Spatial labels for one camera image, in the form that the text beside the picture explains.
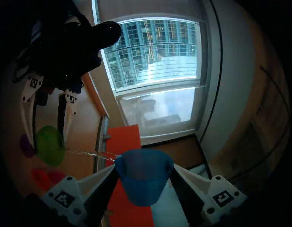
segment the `orange board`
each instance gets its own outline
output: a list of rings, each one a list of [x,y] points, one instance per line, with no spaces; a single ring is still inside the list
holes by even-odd
[[[106,142],[108,152],[120,155],[128,150],[141,148],[138,125],[110,128],[108,135],[111,136]],[[112,164],[112,161],[106,160],[106,167]],[[108,210],[113,212],[109,216],[111,227],[154,227],[151,208],[133,205],[128,200],[120,180],[112,193]]]

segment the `glass facade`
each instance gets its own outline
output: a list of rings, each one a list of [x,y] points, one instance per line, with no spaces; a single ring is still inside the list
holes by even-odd
[[[116,91],[158,81],[196,79],[195,26],[175,20],[122,23],[120,40],[104,49]]]

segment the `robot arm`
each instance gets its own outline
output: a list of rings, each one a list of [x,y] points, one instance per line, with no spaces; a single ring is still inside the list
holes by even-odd
[[[67,176],[41,200],[73,226],[98,226],[119,175],[114,165],[82,180]],[[170,180],[190,226],[211,226],[247,198],[222,176],[208,180],[174,165]]]

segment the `floor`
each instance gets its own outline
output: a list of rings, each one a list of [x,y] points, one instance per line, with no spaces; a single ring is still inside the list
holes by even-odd
[[[175,164],[191,169],[204,163],[201,150],[197,146],[195,135],[178,138],[153,145],[142,146],[142,148],[156,149],[168,154]]]

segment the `blue cup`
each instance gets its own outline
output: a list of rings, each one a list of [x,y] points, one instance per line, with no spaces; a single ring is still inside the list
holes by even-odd
[[[158,201],[173,170],[170,156],[152,149],[127,151],[114,163],[129,201],[140,207]]]

